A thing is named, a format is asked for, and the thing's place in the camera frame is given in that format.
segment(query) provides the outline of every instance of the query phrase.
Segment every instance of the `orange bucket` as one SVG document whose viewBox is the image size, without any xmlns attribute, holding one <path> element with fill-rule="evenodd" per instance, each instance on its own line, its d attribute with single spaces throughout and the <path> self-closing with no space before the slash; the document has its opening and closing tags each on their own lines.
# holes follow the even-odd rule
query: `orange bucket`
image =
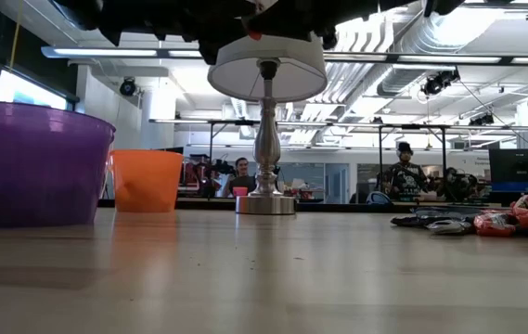
<svg viewBox="0 0 528 334">
<path fill-rule="evenodd" d="M 183 156 L 158 150 L 114 150 L 109 155 L 118 212 L 171 212 Z"/>
</svg>

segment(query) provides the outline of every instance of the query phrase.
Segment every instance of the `cable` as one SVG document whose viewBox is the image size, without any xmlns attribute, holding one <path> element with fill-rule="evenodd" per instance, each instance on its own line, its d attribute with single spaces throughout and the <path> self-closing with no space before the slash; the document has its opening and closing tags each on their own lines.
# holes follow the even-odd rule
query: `cable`
<svg viewBox="0 0 528 334">
<path fill-rule="evenodd" d="M 463 83 L 461 80 L 459 80 L 459 83 L 462 84 L 464 86 L 464 88 L 466 88 L 466 90 L 476 99 L 476 101 L 480 102 L 480 104 L 486 109 L 488 110 L 488 107 L 486 107 L 486 105 L 474 94 L 474 92 L 472 92 L 467 86 L 465 83 Z M 500 117 L 496 116 L 496 114 L 494 112 L 490 112 L 491 115 L 493 115 L 496 119 L 498 119 L 500 122 L 502 122 L 505 126 L 507 126 L 512 132 L 513 134 L 515 134 L 517 137 L 519 137 L 521 140 L 523 140 L 524 142 L 526 142 L 528 144 L 528 141 L 522 136 L 520 135 L 517 131 L 513 130 L 510 128 L 510 126 L 508 124 L 506 124 L 505 122 L 503 122 L 503 120 L 500 119 Z"/>
<path fill-rule="evenodd" d="M 9 72 L 12 72 L 14 69 L 14 58 L 16 57 L 16 45 L 19 41 L 19 32 L 20 32 L 20 21 L 22 20 L 22 4 L 24 0 L 20 0 L 19 4 L 19 15 L 16 19 L 16 30 L 14 31 L 14 42 L 12 42 L 12 56 L 10 57 L 10 67 L 8 68 Z"/>
</svg>

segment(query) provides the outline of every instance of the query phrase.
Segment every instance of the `lamp base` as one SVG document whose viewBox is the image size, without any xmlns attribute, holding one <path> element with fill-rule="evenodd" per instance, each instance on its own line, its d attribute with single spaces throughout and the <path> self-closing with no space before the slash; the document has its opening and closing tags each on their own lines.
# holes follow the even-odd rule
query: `lamp base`
<svg viewBox="0 0 528 334">
<path fill-rule="evenodd" d="M 284 196 L 237 198 L 236 212 L 241 214 L 289 215 L 295 214 L 295 199 Z"/>
</svg>

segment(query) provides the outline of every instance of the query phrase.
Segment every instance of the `silver lamp stand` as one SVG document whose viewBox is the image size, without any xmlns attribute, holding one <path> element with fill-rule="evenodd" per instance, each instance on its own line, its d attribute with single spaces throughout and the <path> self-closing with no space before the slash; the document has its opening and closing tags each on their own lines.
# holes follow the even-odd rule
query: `silver lamp stand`
<svg viewBox="0 0 528 334">
<path fill-rule="evenodd" d="M 264 78 L 264 97 L 261 99 L 262 122 L 255 137 L 253 157 L 258 164 L 257 188 L 249 196 L 237 198 L 237 213 L 294 214 L 295 199 L 282 196 L 276 188 L 274 167 L 280 160 L 280 140 L 276 128 L 276 101 L 273 98 L 273 79 L 280 62 L 276 58 L 260 59 L 257 64 Z"/>
</svg>

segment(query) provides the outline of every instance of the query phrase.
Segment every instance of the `white lampshade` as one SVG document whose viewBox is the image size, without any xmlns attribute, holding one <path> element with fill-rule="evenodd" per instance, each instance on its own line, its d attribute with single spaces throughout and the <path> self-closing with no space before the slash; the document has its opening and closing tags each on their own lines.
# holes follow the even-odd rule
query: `white lampshade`
<svg viewBox="0 0 528 334">
<path fill-rule="evenodd" d="M 264 97 L 264 79 L 257 61 L 277 58 L 280 66 L 274 78 L 277 102 L 305 100 L 321 93 L 328 84 L 319 38 L 313 42 L 263 35 L 259 41 L 241 38 L 218 51 L 208 81 L 217 91 L 246 101 Z"/>
</svg>

